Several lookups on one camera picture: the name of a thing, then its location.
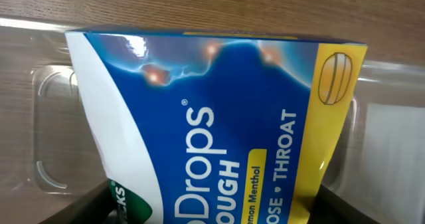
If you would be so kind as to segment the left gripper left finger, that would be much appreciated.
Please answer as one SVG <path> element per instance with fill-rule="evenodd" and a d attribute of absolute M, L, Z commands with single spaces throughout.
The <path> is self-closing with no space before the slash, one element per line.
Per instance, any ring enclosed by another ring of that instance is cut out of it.
<path fill-rule="evenodd" d="M 116 202 L 112 198 L 108 182 L 104 181 L 40 224 L 111 223 L 110 213 L 115 210 Z"/>

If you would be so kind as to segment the blue yellow VapoDrops box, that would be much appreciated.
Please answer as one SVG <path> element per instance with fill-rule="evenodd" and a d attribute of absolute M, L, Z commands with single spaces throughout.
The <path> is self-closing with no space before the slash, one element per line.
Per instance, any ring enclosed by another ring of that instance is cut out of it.
<path fill-rule="evenodd" d="M 307 223 L 367 46 L 200 31 L 65 34 L 124 223 Z"/>

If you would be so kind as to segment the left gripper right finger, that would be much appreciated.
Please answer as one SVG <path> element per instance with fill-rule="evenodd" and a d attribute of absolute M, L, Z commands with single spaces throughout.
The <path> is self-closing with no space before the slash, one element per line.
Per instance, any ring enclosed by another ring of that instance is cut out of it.
<path fill-rule="evenodd" d="M 313 202 L 308 224 L 378 224 L 324 185 Z"/>

